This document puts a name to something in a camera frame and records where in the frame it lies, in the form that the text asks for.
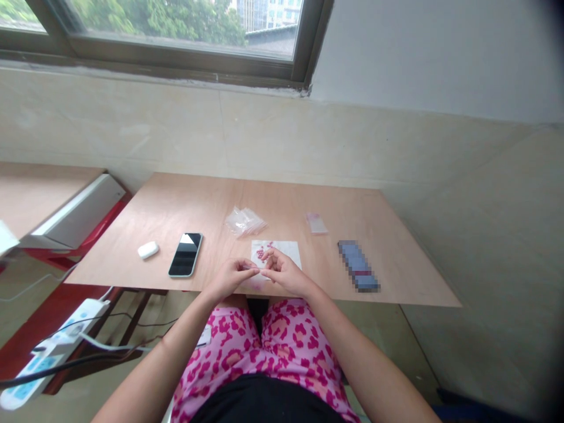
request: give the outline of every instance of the pink shorts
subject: pink shorts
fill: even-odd
[[[295,298],[269,308],[263,334],[248,310],[216,308],[211,343],[196,350],[174,392],[173,423],[187,423],[223,385],[261,372],[313,392],[345,420],[360,422],[341,382],[337,358],[307,303]]]

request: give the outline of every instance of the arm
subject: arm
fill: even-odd
[[[364,336],[319,286],[278,250],[261,274],[305,299],[354,394],[372,422],[440,422],[409,379]]]
[[[254,268],[243,270],[243,266]],[[234,258],[225,262],[214,280],[119,385],[92,421],[159,423],[214,307],[258,272],[250,260]]]

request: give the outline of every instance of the desk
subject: desk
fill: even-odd
[[[249,207],[267,223],[259,235],[236,239],[224,220]],[[328,235],[313,236],[306,212],[320,213]],[[167,275],[180,235],[204,235],[193,277]],[[302,267],[332,298],[460,307],[460,302],[379,190],[285,184],[155,173],[129,202],[65,283],[201,291],[228,257],[250,257],[251,240],[297,241]],[[357,240],[381,291],[358,293],[337,241]],[[142,261],[137,248],[156,241],[160,251]],[[267,283],[263,291],[287,296]]]
[[[103,172],[96,167],[0,162],[0,220],[22,239]]]

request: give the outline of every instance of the hand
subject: hand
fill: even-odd
[[[235,292],[239,285],[259,273],[259,268],[247,258],[230,258],[221,265],[203,293],[211,295],[216,304]]]
[[[312,289],[317,287],[316,283],[307,277],[291,258],[277,249],[269,249],[264,253],[263,260],[265,258],[268,258],[268,261],[260,274],[280,284],[290,294],[307,298]]]

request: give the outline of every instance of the tile floor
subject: tile floor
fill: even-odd
[[[62,274],[21,254],[11,260],[8,268],[0,275],[0,298],[13,297],[46,273],[57,277]],[[0,302],[0,347],[33,314],[57,284],[50,278],[10,303]],[[169,292],[166,297],[153,296],[141,317],[141,322],[150,324],[170,321],[178,317],[195,296],[195,293],[177,291]],[[140,295],[125,293],[114,312],[130,310],[139,300]],[[435,393],[437,381],[399,306],[350,301],[338,301],[338,305],[351,321],[402,369],[427,401],[439,404]],[[126,318],[110,318],[97,339],[104,343],[117,340],[126,326]],[[159,327],[137,328],[131,343],[141,342],[162,332],[163,329]],[[40,395],[16,411],[0,409],[0,421],[89,422],[110,393],[138,362],[139,360],[134,360],[65,384],[57,395]],[[350,387],[347,387],[347,394],[355,410],[363,415]]]

